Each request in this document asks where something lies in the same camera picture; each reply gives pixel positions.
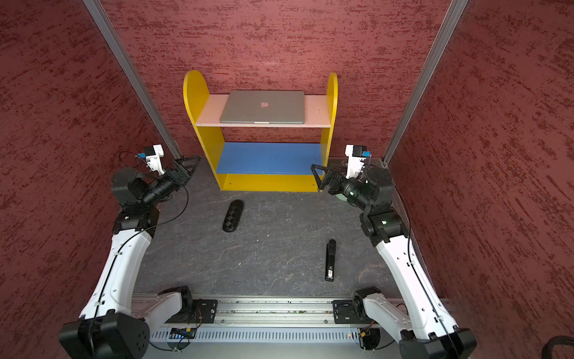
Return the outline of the silver laptop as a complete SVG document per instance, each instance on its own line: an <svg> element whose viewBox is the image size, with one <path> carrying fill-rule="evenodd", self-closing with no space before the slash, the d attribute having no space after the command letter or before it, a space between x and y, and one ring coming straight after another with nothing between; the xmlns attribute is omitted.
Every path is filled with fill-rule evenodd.
<svg viewBox="0 0 574 359"><path fill-rule="evenodd" d="M224 106L223 124L303 124L303 91L232 91Z"/></svg>

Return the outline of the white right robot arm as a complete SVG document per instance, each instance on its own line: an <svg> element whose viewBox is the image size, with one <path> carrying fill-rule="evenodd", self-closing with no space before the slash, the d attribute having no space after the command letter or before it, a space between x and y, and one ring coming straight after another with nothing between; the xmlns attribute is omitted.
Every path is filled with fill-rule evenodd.
<svg viewBox="0 0 574 359"><path fill-rule="evenodd" d="M359 317L379 324L399 345L403 358L470 358L477 347L474 333L461 328L432 287L413 245L410 226L393 205L396 188L385 168L366 169L358 178L312 165L320 190L341 194L360 209L363 233L389 268L407 314L373 287L354 293Z"/></svg>

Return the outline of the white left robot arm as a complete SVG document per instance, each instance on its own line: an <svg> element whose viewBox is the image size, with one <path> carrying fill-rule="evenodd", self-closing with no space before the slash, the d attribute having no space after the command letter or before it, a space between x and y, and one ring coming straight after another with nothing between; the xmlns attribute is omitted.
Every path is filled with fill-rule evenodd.
<svg viewBox="0 0 574 359"><path fill-rule="evenodd" d="M186 187L200 157L176 159L173 168L163 168L158 156L149 156L147 161L158 176L122 168L112 177L112 194L121 211L113 227L109 256L79 318L65 324L58 336L71 358L142 358L151 334L164 323L173 317L194 315L187 286L165 290L142 314L132 313L141 262L161 226L158 205Z"/></svg>

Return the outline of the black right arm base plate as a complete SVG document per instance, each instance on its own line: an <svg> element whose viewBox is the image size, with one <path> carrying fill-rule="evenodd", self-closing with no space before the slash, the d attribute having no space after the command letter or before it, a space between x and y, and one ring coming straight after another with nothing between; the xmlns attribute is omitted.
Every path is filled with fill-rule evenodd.
<svg viewBox="0 0 574 359"><path fill-rule="evenodd" d="M360 318L352 300L333 300L333 318L338 325L368 325L369 320Z"/></svg>

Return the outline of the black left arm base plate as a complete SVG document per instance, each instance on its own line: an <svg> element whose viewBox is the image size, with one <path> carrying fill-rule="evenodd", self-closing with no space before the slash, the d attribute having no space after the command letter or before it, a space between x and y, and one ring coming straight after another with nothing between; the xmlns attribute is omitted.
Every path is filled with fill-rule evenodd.
<svg viewBox="0 0 574 359"><path fill-rule="evenodd" d="M196 299L182 309L178 321L180 323L213 324L218 311L218 300Z"/></svg>

